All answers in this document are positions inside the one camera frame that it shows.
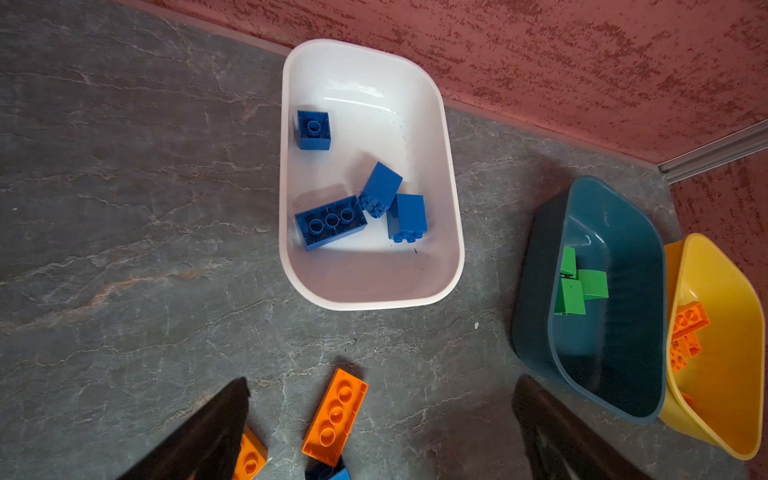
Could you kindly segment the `blue lego long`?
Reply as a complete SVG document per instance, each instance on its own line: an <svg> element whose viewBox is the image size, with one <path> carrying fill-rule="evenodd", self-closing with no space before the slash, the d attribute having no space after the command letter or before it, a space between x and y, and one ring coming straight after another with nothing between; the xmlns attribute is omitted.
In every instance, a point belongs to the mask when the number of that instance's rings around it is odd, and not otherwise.
<svg viewBox="0 0 768 480"><path fill-rule="evenodd" d="M361 232L368 225L354 195L298 213L295 220L307 251Z"/></svg>

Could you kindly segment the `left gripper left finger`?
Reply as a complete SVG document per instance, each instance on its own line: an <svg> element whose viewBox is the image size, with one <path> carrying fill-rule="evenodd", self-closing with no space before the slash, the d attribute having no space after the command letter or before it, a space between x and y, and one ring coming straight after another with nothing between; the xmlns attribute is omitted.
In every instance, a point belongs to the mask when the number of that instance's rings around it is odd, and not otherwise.
<svg viewBox="0 0 768 480"><path fill-rule="evenodd" d="M244 377L232 380L121 478L231 479L249 396Z"/></svg>

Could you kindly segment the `small blue lego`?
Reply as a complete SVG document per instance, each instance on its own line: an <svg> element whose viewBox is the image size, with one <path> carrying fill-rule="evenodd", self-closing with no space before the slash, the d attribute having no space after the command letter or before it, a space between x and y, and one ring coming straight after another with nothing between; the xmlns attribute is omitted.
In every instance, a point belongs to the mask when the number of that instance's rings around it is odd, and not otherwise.
<svg viewBox="0 0 768 480"><path fill-rule="evenodd" d="M297 112L298 147L300 150L328 151L331 146L331 129L327 112Z"/></svg>

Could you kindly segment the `green lego square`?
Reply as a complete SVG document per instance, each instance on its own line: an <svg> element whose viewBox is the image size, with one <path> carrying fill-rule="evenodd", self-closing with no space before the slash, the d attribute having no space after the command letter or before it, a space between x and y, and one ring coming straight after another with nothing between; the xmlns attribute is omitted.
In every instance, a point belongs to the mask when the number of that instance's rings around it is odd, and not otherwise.
<svg viewBox="0 0 768 480"><path fill-rule="evenodd" d="M568 279L577 278L576 251L573 247L564 246L560 263L560 276Z"/></svg>

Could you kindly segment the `green lego small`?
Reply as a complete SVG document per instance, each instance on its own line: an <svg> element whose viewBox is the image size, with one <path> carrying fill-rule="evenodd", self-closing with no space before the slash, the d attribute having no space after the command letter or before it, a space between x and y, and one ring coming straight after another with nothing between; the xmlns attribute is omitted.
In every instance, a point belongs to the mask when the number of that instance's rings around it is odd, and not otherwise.
<svg viewBox="0 0 768 480"><path fill-rule="evenodd" d="M581 283L585 300L599 300L609 298L607 273L600 270L579 269L577 280Z"/></svg>

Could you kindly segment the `orange lego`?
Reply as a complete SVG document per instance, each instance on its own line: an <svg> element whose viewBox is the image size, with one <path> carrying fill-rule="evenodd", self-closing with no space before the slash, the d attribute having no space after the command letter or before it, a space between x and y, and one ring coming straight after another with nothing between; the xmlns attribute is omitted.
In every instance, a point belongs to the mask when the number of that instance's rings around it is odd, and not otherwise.
<svg viewBox="0 0 768 480"><path fill-rule="evenodd" d="M688 361L698 356L703 348L695 333L673 339L669 350L672 373L677 373L687 367Z"/></svg>
<svg viewBox="0 0 768 480"><path fill-rule="evenodd" d="M267 464L268 451L248 425L244 427L233 480L253 480Z"/></svg>
<svg viewBox="0 0 768 480"><path fill-rule="evenodd" d="M680 306L674 315L672 339L676 341L709 325L709 316L700 302Z"/></svg>
<svg viewBox="0 0 768 480"><path fill-rule="evenodd" d="M336 467L361 409L368 384L338 368L305 436L302 452Z"/></svg>

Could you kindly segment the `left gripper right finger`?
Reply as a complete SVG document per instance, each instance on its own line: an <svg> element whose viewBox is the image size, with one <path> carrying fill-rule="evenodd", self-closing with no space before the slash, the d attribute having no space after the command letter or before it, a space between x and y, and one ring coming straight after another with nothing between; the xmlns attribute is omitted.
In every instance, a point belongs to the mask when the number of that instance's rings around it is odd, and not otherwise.
<svg viewBox="0 0 768 480"><path fill-rule="evenodd" d="M516 383L512 410L535 479L647 479L533 377Z"/></svg>

